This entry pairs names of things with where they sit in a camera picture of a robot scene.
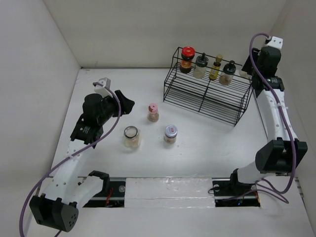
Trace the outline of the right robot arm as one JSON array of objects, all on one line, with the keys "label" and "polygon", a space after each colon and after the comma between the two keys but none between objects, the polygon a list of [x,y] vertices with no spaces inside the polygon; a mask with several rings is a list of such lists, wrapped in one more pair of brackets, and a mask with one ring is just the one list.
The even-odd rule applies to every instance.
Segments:
[{"label": "right robot arm", "polygon": [[211,67],[209,56],[178,48],[163,87],[154,74],[126,77],[117,92],[126,147],[115,156],[119,177],[216,176],[232,173],[231,193],[272,173],[290,173],[307,151],[294,133],[275,77],[280,51],[263,47],[266,76],[235,75],[236,64]]}]

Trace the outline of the yellow cap spice bottle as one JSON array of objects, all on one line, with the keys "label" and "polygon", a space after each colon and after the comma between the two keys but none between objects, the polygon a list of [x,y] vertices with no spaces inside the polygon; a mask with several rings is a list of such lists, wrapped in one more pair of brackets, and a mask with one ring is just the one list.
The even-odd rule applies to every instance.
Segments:
[{"label": "yellow cap spice bottle", "polygon": [[251,79],[251,75],[249,75],[247,72],[240,70],[239,71],[239,75],[241,77],[247,78],[247,79]]}]

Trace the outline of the black cap seasoning jar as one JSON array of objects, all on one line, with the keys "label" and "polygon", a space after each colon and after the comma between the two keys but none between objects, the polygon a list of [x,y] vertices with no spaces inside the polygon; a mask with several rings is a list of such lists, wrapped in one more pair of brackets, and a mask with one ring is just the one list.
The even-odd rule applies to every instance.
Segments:
[{"label": "black cap seasoning jar", "polygon": [[195,67],[193,71],[193,76],[196,79],[201,79],[204,77],[207,64],[208,64],[208,58],[205,53],[203,53],[202,55],[196,58]]}]

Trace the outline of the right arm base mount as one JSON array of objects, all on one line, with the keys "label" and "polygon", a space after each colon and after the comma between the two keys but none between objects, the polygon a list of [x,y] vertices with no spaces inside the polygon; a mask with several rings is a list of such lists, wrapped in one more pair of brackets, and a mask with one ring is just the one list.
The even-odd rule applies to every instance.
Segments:
[{"label": "right arm base mount", "polygon": [[260,207],[258,194],[248,193],[251,187],[233,186],[228,178],[214,178],[208,193],[214,196],[215,207]]}]

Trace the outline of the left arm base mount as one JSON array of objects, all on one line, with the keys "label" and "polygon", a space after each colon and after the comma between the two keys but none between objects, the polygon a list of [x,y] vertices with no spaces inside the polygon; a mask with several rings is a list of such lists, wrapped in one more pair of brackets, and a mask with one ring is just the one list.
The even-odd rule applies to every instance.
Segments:
[{"label": "left arm base mount", "polygon": [[121,208],[124,207],[126,191],[125,179],[110,180],[108,191],[102,191],[92,197],[84,207]]}]

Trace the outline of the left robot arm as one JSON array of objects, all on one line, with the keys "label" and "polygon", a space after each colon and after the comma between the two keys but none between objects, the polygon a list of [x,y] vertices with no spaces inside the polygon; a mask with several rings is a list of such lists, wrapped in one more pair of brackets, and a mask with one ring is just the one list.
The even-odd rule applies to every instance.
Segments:
[{"label": "left robot arm", "polygon": [[85,97],[65,160],[53,168],[55,175],[44,192],[30,200],[30,209],[39,225],[69,232],[77,222],[79,210],[96,194],[104,196],[110,191],[107,173],[93,170],[82,183],[78,176],[97,143],[107,136],[104,124],[129,114],[134,105],[120,90],[105,97],[97,93]]}]

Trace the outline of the red cap sauce bottle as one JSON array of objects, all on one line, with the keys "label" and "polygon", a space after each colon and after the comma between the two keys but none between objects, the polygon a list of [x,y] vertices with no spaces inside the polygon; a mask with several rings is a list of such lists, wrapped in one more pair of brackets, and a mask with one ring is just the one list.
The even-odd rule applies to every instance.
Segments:
[{"label": "red cap sauce bottle", "polygon": [[180,72],[188,74],[192,69],[192,60],[195,56],[195,49],[190,46],[182,48]]}]

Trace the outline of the black pump cap spice jar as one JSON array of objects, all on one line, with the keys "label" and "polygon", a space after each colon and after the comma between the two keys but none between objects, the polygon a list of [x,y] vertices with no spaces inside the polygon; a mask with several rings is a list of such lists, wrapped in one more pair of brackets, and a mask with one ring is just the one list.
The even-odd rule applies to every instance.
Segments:
[{"label": "black pump cap spice jar", "polygon": [[235,61],[231,60],[227,63],[220,74],[219,83],[222,85],[229,85],[232,82],[233,76],[236,72]]}]

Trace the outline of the yellow oil bottle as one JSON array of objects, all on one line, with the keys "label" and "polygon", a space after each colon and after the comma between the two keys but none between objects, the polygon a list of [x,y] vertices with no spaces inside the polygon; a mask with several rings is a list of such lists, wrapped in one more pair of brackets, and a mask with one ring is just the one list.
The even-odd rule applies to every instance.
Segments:
[{"label": "yellow oil bottle", "polygon": [[216,80],[219,74],[219,70],[221,67],[223,56],[221,54],[218,54],[216,56],[216,59],[211,67],[210,73],[209,73],[209,79],[210,80]]}]

